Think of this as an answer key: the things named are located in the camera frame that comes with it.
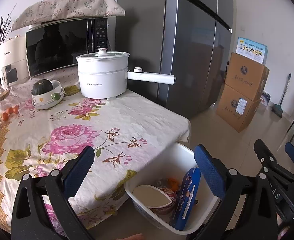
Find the grey refrigerator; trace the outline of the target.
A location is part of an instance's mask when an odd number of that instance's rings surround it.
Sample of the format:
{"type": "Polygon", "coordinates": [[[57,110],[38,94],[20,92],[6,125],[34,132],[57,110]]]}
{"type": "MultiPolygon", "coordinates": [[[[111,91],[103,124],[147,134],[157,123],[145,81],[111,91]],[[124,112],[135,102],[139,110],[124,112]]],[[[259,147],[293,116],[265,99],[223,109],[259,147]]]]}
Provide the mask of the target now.
{"type": "Polygon", "coordinates": [[[174,75],[174,85],[130,80],[128,89],[188,119],[217,101],[230,50],[233,0],[117,0],[115,49],[128,68],[174,75]]]}

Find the glass jar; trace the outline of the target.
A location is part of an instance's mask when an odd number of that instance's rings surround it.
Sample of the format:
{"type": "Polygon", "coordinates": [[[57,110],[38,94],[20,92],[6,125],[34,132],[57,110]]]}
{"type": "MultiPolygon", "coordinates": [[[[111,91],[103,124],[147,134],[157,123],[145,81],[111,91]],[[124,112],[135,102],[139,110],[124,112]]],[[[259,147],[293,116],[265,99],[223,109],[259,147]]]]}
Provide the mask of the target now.
{"type": "Polygon", "coordinates": [[[1,114],[3,112],[8,114],[8,118],[15,114],[14,112],[12,114],[8,113],[8,109],[15,105],[19,106],[19,98],[15,94],[13,94],[10,90],[5,90],[0,93],[0,119],[2,120],[1,114]]]}

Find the floral microwave cover cloth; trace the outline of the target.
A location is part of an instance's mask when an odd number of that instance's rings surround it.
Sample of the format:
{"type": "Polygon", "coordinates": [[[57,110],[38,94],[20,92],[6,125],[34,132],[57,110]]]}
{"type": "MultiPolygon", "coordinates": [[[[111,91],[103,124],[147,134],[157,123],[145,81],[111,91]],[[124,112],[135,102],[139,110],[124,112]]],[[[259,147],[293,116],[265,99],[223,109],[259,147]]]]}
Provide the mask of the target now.
{"type": "Polygon", "coordinates": [[[125,16],[125,9],[115,0],[43,0],[27,7],[14,21],[12,31],[70,18],[113,16],[125,16]]]}

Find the cardboard box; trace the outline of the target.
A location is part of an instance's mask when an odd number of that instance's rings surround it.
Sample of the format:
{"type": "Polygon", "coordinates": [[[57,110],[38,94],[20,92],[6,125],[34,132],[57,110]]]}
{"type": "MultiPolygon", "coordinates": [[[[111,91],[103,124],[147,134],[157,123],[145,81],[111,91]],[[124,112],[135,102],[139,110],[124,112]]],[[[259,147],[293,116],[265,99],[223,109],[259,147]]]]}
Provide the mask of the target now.
{"type": "Polygon", "coordinates": [[[241,132],[250,125],[259,104],[259,100],[251,101],[238,91],[225,85],[216,113],[233,129],[241,132]]]}
{"type": "Polygon", "coordinates": [[[251,101],[260,99],[269,69],[240,54],[231,53],[225,84],[251,101]]]}

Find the orange peel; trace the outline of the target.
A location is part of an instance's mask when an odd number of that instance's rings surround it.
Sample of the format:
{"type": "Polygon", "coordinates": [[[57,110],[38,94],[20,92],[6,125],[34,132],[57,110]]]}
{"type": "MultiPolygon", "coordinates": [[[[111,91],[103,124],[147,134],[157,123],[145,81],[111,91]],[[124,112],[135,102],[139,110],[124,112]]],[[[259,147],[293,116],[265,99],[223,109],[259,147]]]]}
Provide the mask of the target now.
{"type": "Polygon", "coordinates": [[[176,192],[180,189],[180,183],[178,180],[174,178],[167,178],[167,187],[171,189],[173,192],[176,192]]]}

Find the blue white product box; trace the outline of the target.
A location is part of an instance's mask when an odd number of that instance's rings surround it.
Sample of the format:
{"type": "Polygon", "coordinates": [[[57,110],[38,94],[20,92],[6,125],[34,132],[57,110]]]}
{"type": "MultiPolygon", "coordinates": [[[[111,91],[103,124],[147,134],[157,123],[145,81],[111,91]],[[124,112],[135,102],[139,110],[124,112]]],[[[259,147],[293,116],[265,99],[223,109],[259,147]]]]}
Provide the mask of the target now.
{"type": "Polygon", "coordinates": [[[256,61],[260,64],[266,65],[268,57],[268,46],[250,39],[239,37],[235,53],[247,57],[248,59],[256,61]]]}

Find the upper cardboard box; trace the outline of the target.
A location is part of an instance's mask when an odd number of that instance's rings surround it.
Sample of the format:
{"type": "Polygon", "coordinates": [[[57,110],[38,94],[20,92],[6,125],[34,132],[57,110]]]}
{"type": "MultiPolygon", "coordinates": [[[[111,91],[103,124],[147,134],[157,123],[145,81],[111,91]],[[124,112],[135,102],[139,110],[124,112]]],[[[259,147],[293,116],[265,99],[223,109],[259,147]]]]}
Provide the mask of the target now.
{"type": "Polygon", "coordinates": [[[269,69],[240,54],[231,53],[225,84],[251,101],[260,99],[269,69]]]}

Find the white electric cooking pot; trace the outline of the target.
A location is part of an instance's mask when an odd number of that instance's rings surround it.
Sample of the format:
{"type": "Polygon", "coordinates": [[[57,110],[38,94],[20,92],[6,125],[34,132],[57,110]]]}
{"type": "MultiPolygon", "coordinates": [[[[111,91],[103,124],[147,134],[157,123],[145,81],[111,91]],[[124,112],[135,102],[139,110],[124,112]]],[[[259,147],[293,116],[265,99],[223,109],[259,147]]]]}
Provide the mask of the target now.
{"type": "Polygon", "coordinates": [[[115,98],[126,91],[127,80],[173,85],[176,77],[168,74],[144,72],[141,67],[128,70],[129,53],[107,51],[76,57],[81,93],[90,99],[115,98]]]}

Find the dark green pumpkin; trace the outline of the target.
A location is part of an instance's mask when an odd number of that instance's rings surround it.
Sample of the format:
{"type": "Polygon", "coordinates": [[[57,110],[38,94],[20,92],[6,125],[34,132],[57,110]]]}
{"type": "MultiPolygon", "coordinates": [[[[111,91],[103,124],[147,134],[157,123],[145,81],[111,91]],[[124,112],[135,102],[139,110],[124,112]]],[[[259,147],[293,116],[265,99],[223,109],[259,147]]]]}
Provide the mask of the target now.
{"type": "Polygon", "coordinates": [[[47,92],[50,92],[53,89],[53,85],[51,83],[51,81],[49,81],[48,79],[41,79],[38,80],[32,88],[32,95],[42,95],[45,94],[47,92]]]}

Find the broom with dustpan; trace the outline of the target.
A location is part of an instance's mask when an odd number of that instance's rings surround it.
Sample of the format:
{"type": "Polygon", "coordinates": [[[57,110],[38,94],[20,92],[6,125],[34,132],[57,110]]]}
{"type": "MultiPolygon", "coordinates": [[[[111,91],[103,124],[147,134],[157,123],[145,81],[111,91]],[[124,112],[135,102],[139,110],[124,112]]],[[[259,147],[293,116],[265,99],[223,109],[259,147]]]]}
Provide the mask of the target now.
{"type": "Polygon", "coordinates": [[[283,90],[283,93],[282,93],[282,96],[281,96],[281,99],[280,99],[279,103],[274,104],[272,106],[272,109],[271,109],[271,111],[273,113],[275,113],[279,118],[282,118],[282,115],[283,115],[282,103],[283,103],[283,100],[284,100],[285,95],[287,93],[289,83],[290,83],[290,80],[291,80],[291,76],[292,76],[292,73],[289,73],[288,76],[287,76],[285,87],[284,87],[284,90],[283,90]]]}

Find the red instant noodle cup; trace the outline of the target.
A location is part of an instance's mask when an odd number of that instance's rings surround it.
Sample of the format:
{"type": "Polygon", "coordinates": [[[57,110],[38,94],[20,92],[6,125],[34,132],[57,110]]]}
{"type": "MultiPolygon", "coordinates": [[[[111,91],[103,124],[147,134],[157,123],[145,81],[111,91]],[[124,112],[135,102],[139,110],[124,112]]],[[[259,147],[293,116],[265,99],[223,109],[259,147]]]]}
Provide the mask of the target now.
{"type": "Polygon", "coordinates": [[[132,194],[156,215],[168,215],[177,205],[176,192],[169,188],[167,181],[163,179],[152,185],[136,186],[132,194]]]}

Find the floral tablecloth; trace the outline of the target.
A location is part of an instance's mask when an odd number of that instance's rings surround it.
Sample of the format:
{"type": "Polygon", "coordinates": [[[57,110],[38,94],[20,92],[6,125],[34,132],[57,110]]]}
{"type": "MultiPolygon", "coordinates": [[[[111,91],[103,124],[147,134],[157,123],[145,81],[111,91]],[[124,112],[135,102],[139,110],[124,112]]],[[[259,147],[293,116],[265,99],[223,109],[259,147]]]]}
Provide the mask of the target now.
{"type": "Polygon", "coordinates": [[[65,95],[47,110],[32,104],[35,80],[12,88],[19,113],[0,122],[0,228],[11,230],[15,195],[23,175],[62,169],[85,146],[95,161],[69,202],[84,226],[98,225],[127,200],[124,183],[175,142],[189,140],[187,118],[127,90],[113,100],[89,99],[75,67],[44,75],[58,80],[65,95]]]}

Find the white kitchen appliance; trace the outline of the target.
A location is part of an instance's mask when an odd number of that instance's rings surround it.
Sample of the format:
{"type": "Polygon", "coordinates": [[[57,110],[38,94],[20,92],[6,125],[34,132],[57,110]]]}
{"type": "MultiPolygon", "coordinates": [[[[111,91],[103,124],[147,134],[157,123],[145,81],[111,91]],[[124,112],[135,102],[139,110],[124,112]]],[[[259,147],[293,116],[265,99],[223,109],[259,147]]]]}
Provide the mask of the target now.
{"type": "Polygon", "coordinates": [[[9,38],[0,45],[0,72],[3,88],[25,83],[30,78],[24,36],[9,38]]]}

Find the blue biscuit box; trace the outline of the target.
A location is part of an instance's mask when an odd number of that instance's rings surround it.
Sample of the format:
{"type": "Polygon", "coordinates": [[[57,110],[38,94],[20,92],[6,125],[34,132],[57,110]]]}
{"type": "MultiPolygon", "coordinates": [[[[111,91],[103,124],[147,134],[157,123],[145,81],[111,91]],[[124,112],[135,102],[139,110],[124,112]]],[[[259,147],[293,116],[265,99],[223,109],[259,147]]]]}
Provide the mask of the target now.
{"type": "Polygon", "coordinates": [[[195,198],[200,183],[201,171],[193,167],[186,172],[182,185],[177,195],[177,206],[173,211],[170,225],[176,230],[184,230],[191,210],[195,204],[195,198]]]}

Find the black microwave oven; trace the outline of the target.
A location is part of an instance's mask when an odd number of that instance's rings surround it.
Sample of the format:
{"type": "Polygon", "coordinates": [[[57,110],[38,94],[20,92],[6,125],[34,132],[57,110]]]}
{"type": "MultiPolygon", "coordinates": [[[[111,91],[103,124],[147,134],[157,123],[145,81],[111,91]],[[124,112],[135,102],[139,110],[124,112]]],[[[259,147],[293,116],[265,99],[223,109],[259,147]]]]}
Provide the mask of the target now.
{"type": "Polygon", "coordinates": [[[107,18],[55,21],[30,29],[26,34],[30,77],[75,66],[76,58],[108,48],[107,18]]]}

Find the lower cardboard box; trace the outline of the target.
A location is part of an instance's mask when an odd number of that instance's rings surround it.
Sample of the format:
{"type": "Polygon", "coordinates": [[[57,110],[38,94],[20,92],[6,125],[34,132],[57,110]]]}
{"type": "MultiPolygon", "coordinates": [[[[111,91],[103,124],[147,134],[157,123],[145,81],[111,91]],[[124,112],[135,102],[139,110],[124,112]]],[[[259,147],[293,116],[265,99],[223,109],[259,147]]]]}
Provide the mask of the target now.
{"type": "Polygon", "coordinates": [[[259,100],[251,101],[238,91],[225,85],[216,113],[233,129],[241,132],[250,125],[259,104],[259,100]]]}

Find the white trash bin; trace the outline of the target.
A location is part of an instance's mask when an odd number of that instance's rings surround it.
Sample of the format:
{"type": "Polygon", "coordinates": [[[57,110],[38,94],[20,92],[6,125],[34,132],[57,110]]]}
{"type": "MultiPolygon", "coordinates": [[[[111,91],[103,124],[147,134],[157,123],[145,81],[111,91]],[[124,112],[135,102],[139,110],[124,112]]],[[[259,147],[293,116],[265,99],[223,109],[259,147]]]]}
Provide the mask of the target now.
{"type": "Polygon", "coordinates": [[[211,216],[213,195],[194,152],[175,143],[124,184],[135,209],[159,229],[178,235],[197,231],[211,216]]]}

